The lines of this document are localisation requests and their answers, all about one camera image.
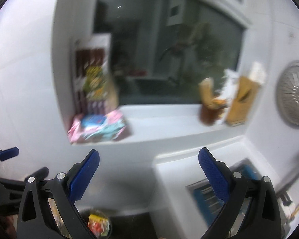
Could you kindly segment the black bagged trash bin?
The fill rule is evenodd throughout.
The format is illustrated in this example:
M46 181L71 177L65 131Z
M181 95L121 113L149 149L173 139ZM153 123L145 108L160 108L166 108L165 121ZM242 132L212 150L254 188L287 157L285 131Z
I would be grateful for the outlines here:
M96 209L84 209L80 215L96 238L156 238L147 213L108 216Z

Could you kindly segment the black kitchen faucet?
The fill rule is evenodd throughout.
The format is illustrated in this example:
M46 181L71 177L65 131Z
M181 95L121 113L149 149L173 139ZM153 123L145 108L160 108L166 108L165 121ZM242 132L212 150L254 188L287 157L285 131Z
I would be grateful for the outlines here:
M299 153L291 162L291 170L283 177L280 184L277 186L276 196L280 197L283 193L289 190L293 184L299 180Z

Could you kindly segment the blue sink drying rack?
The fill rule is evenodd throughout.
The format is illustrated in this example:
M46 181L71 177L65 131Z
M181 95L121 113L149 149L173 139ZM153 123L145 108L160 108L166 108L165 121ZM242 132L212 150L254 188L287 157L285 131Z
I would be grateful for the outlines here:
M261 178L260 173L248 159L231 166L229 169L240 172L248 179L259 180ZM217 198L207 179L189 185L187 189L192 195L201 216L210 226L222 209L224 202Z

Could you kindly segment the red yellow seasoning packet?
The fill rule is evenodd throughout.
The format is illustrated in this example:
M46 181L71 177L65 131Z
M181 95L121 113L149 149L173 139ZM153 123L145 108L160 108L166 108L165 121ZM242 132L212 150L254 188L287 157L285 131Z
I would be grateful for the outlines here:
M96 237L107 237L110 231L110 221L105 217L90 214L88 227Z

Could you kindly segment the pink blue snack bag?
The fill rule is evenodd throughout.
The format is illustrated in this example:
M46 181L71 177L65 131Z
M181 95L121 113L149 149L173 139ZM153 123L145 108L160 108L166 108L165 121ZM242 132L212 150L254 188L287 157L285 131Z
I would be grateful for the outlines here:
M120 110L105 115L77 114L67 132L71 144L120 141L130 135L130 128Z

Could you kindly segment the brown utensil jar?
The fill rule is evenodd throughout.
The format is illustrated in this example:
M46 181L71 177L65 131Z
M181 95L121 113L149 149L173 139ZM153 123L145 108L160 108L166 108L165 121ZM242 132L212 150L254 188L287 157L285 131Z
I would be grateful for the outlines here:
M223 113L226 100L214 95L214 79L211 77L202 80L198 87L201 99L200 120L203 124L212 126Z

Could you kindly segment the tall printed box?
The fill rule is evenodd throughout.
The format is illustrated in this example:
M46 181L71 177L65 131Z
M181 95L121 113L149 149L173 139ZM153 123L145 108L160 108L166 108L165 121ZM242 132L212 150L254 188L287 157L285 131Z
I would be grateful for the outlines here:
M78 114L106 115L119 106L110 68L111 34L97 33L74 42L73 92Z

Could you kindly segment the white bottle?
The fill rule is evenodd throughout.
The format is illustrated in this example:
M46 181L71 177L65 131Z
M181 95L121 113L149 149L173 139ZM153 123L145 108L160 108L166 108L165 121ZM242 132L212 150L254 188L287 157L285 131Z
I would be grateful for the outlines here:
M229 110L232 106L233 100L237 95L239 86L239 74L233 70L225 69L222 79L224 81L222 82L222 88L220 90L219 98L225 100L226 105L222 113L220 114L219 119L216 121L217 125L224 124Z

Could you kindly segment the bamboo knife block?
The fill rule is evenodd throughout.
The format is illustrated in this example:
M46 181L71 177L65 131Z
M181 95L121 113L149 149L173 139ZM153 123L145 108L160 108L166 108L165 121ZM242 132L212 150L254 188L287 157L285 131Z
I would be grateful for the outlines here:
M226 117L227 124L236 126L246 122L258 90L259 84L255 81L245 76L239 78L238 91Z

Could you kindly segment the window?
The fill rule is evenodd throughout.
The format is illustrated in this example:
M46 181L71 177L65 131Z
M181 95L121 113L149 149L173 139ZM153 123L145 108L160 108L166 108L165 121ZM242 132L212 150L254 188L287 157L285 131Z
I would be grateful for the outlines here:
M121 105L198 104L236 70L245 28L202 0L98 0L95 33L112 36Z

